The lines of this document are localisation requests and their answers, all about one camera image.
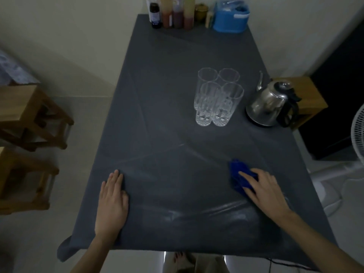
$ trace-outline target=black kettle handle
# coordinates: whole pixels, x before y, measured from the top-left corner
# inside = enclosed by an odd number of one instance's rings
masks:
[[[292,108],[292,117],[289,119],[288,112]],[[282,127],[289,127],[291,123],[293,123],[298,116],[298,104],[294,100],[288,99],[287,102],[283,105],[282,110],[277,116],[277,122]]]

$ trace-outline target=blue basket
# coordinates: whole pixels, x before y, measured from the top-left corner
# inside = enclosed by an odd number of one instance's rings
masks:
[[[246,30],[249,8],[241,6],[234,10],[216,10],[213,29],[218,32],[240,33]]]

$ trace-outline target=wooden stool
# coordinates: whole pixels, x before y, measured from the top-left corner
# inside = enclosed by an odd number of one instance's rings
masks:
[[[286,79],[292,82],[296,95],[302,98],[298,102],[299,116],[297,120],[291,124],[291,129],[296,130],[314,115],[327,108],[328,105],[316,86],[308,76],[296,78],[273,78],[273,80]]]
[[[5,185],[9,182],[19,182],[25,174],[32,171],[42,173],[39,185],[32,201],[4,200]],[[50,175],[55,176],[59,169],[51,164],[18,154],[8,148],[0,147],[0,214],[29,210],[48,210],[49,202],[43,199]]]
[[[46,120],[60,120],[55,136],[44,127]],[[74,121],[54,103],[37,85],[0,87],[0,138],[29,151],[37,147],[57,146],[65,149],[66,124]],[[45,142],[29,142],[29,132]]]

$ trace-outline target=black cable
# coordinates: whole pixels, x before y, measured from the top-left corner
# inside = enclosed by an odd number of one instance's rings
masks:
[[[276,261],[273,261],[272,259],[270,258],[265,258],[267,259],[268,261],[270,261],[271,263],[274,263],[274,264],[279,264],[279,265],[284,265],[284,266],[288,266],[288,267],[295,267],[295,268],[300,268],[300,269],[304,269],[304,270],[307,270],[307,271],[316,271],[312,268],[309,268],[309,267],[306,267],[306,266],[301,266],[301,265],[295,265],[295,264],[284,264],[282,262],[276,262]]]

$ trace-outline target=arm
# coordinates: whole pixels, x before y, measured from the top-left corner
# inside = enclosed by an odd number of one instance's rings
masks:
[[[102,182],[95,222],[95,238],[71,273],[98,273],[128,216],[129,197],[121,191],[118,170]]]
[[[271,220],[288,233],[323,273],[364,273],[364,267],[308,226],[290,210],[274,176],[261,169],[251,169],[258,174],[259,182],[239,172],[256,193],[243,188],[250,199]]]

